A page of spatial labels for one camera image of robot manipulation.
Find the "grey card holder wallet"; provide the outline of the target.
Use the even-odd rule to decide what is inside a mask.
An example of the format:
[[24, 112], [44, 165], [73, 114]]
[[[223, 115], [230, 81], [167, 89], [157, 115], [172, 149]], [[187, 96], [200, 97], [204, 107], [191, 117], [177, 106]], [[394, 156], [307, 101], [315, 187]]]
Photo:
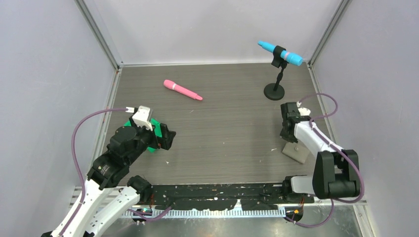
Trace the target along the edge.
[[310, 151], [300, 143], [287, 142], [282, 149], [282, 153], [294, 161], [304, 164], [310, 154]]

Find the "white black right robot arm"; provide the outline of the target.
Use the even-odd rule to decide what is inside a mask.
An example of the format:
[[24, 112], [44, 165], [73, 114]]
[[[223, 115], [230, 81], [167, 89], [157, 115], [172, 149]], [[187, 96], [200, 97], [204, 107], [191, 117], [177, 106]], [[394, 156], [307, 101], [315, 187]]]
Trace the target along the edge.
[[287, 176], [282, 196], [296, 202], [302, 194], [319, 199], [353, 198], [361, 194], [358, 154], [345, 150], [319, 131], [310, 110], [297, 102], [281, 104], [280, 136], [286, 141], [282, 153], [303, 164], [309, 154], [315, 158], [312, 175]]

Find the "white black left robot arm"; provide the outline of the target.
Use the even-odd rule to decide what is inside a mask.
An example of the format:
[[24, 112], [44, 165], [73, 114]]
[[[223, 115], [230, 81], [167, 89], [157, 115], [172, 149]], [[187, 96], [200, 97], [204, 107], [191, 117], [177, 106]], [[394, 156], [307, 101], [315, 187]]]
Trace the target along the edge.
[[147, 204], [153, 195], [152, 185], [140, 176], [131, 177], [122, 192], [99, 209], [102, 202], [129, 173], [130, 166], [149, 147], [169, 150], [175, 131], [160, 123], [148, 129], [130, 120], [130, 126], [115, 131], [107, 151], [98, 157], [87, 174], [82, 193], [55, 230], [44, 237], [99, 237], [130, 207]]

